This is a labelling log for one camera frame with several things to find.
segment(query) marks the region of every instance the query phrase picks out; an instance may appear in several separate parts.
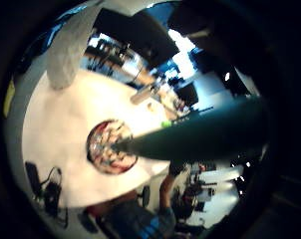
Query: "gray pillar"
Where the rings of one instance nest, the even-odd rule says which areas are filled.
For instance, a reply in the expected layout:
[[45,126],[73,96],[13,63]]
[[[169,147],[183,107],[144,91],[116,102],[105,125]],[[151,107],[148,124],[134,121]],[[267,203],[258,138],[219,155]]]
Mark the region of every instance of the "gray pillar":
[[100,6],[82,10],[55,37],[47,59],[47,74],[53,89],[66,88],[74,81],[100,10]]

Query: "dark green cylinder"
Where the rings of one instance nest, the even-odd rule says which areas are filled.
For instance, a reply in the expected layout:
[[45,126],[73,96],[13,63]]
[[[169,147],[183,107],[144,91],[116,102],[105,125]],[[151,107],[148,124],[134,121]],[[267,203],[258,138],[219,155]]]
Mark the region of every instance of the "dark green cylinder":
[[175,162],[224,159],[261,147],[267,139],[267,118],[262,99],[240,99],[112,148]]

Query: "computer monitor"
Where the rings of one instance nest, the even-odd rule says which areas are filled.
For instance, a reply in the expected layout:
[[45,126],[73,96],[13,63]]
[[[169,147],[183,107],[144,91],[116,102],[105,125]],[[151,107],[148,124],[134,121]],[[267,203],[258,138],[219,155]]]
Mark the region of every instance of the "computer monitor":
[[176,94],[182,99],[188,107],[198,103],[198,95],[193,83],[175,90]]

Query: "circular patterned plate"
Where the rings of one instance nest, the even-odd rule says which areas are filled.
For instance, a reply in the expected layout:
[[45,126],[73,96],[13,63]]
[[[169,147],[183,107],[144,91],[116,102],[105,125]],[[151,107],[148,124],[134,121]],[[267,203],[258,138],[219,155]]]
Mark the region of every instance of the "circular patterned plate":
[[132,137],[132,133],[123,121],[117,119],[102,121],[88,136],[88,160],[100,172],[120,174],[128,171],[137,163],[138,157],[111,149],[112,143],[127,137]]

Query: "white table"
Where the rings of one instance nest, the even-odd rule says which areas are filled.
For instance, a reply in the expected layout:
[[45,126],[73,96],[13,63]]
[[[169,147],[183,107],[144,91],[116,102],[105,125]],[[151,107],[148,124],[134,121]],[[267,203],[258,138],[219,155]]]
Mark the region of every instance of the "white table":
[[26,111],[22,153],[24,161],[37,165],[41,180],[53,166],[62,169],[61,206],[82,207],[110,200],[168,166],[167,161],[140,158],[129,171],[109,175],[87,161],[88,134],[102,120],[123,120],[134,135],[160,129],[160,123],[167,120],[163,106],[152,99],[133,105],[130,97],[135,92],[85,70],[79,70],[72,85],[61,91],[50,88],[46,73],[42,76]]

